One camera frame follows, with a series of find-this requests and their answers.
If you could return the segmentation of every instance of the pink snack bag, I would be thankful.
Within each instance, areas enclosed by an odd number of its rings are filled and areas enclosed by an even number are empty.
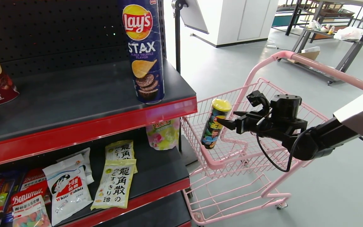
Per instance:
[[[149,145],[158,151],[174,148],[179,142],[180,118],[147,126]]]

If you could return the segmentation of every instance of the black stand pole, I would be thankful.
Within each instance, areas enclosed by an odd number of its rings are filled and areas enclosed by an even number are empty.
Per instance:
[[[176,40],[176,71],[180,73],[180,10],[184,7],[188,7],[185,0],[173,0],[172,7],[174,10],[173,16],[175,18],[175,40]],[[182,126],[180,122],[179,128],[179,152],[185,165],[189,165],[197,161],[197,157],[193,148],[187,141],[186,137],[182,136]]]

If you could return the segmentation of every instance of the black shelf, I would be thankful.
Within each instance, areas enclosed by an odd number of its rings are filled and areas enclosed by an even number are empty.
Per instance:
[[[164,197],[97,227],[177,227],[190,222],[186,201],[181,192]]]
[[[49,72],[14,80],[20,95],[0,105],[0,141],[152,105],[137,101],[128,61]],[[165,99],[196,93],[164,61]]]
[[[42,167],[41,165],[48,166],[55,163],[55,160],[58,158],[65,157],[69,154],[73,154],[74,152],[90,147],[90,163],[92,176],[95,181],[92,184],[89,184],[88,188],[92,199],[94,199],[99,187],[103,167],[105,164],[105,146],[112,142],[125,139],[134,140],[134,153],[135,158],[137,159],[138,169],[138,173],[134,174],[131,183],[129,201],[189,177],[189,173],[183,163],[182,158],[180,157],[179,151],[176,148],[167,151],[156,151],[155,149],[151,148],[147,141],[145,128],[124,132],[95,141],[74,145],[70,148],[64,148],[46,154],[21,159],[13,163],[3,164],[0,165],[0,172],[12,168],[23,168],[23,166],[29,167],[30,169]],[[88,205],[81,211],[62,221],[56,225],[56,227],[71,223],[81,218],[87,218],[88,216],[101,211],[105,211],[104,209],[90,210],[91,205],[92,204]],[[51,205],[47,205],[46,209],[49,213],[49,217],[51,218]],[[12,223],[5,224],[2,227],[11,226]]]

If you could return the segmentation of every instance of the wire basket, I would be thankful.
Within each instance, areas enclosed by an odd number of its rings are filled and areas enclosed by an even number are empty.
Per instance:
[[[181,126],[190,145],[195,150],[200,165],[203,167],[205,175],[209,177],[223,177],[225,175],[238,175],[258,171],[269,171],[275,167],[268,161],[262,153],[256,135],[246,132],[242,135],[237,134],[227,128],[222,128],[220,136],[213,149],[206,149],[201,144],[201,135],[207,119],[209,118],[212,100],[224,99],[232,103],[231,114],[227,119],[233,119],[233,111],[249,112],[259,110],[261,106],[253,107],[246,99],[246,96],[259,90],[267,99],[271,100],[274,95],[287,94],[265,79],[258,79],[257,82],[239,89],[204,99],[197,103],[198,112],[183,117]],[[308,121],[308,128],[319,125],[327,119],[302,103],[298,111],[298,118]],[[260,143],[268,156],[281,168],[286,168],[289,153],[281,145],[281,142],[271,138],[261,138]]]

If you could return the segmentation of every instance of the table leg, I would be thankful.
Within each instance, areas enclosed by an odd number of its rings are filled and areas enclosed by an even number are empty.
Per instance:
[[[302,41],[305,33],[306,33],[306,31],[303,30],[302,33],[301,33],[301,35],[299,36],[297,42],[295,43],[294,47],[292,48],[292,52],[296,52],[297,51],[297,48],[298,48],[299,44],[301,43],[301,41]]]
[[[289,22],[288,28],[286,29],[285,35],[289,36],[291,33],[292,26],[294,26],[295,20],[297,19],[297,14],[299,11],[299,6],[301,5],[302,0],[297,1],[297,6],[295,6],[294,13],[292,14],[291,21]]]
[[[354,61],[355,57],[357,56],[358,52],[360,51],[361,47],[363,46],[363,35],[361,39],[359,40],[359,43],[357,46],[351,51],[349,54],[348,59],[344,62],[343,67],[341,68],[342,72],[347,71],[351,63]]]

